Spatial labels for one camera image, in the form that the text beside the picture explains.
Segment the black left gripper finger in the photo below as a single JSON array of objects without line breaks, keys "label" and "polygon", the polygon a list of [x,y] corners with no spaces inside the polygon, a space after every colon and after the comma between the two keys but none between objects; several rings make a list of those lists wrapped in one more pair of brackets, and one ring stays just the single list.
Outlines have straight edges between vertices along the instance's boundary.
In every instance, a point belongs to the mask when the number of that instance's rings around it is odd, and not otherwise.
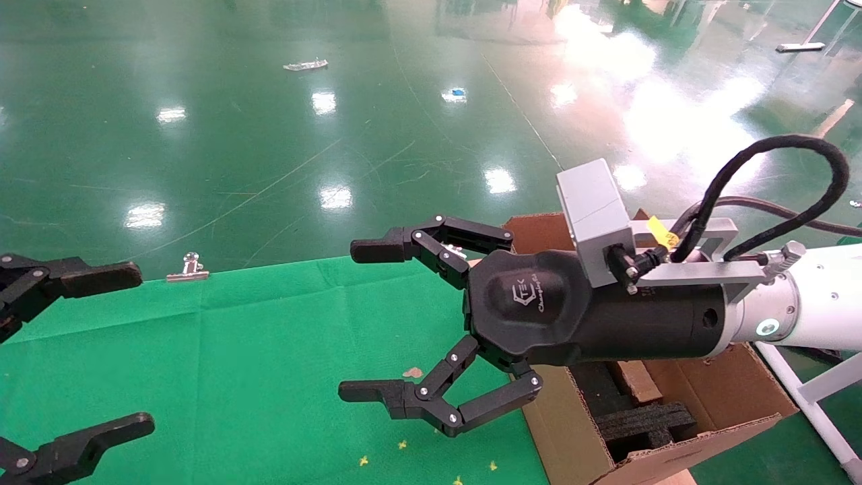
[{"label": "black left gripper finger", "polygon": [[105,451],[155,431],[147,412],[136,412],[58,436],[35,451],[1,439],[2,484],[68,484],[91,476]]},{"label": "black left gripper finger", "polygon": [[21,331],[59,298],[110,294],[143,283],[132,261],[90,266],[79,257],[38,261],[12,253],[1,257],[1,343]]}]

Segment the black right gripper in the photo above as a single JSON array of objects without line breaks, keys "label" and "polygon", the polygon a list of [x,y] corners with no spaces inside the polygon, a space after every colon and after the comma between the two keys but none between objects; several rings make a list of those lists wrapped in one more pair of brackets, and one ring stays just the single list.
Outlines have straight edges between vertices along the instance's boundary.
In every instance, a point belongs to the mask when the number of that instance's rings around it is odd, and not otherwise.
[{"label": "black right gripper", "polygon": [[[721,286],[663,286],[637,294],[619,283],[594,288],[574,251],[517,255],[507,252],[513,240],[501,227],[446,216],[391,228],[382,238],[352,240],[354,262],[416,260],[453,288],[466,288],[471,335],[419,383],[342,381],[339,398],[378,402],[392,420],[423,420],[455,438],[532,402],[543,380],[529,364],[696,358],[717,349],[726,316]],[[488,256],[471,268],[456,248]],[[513,380],[450,404],[444,394],[481,353]]]}]

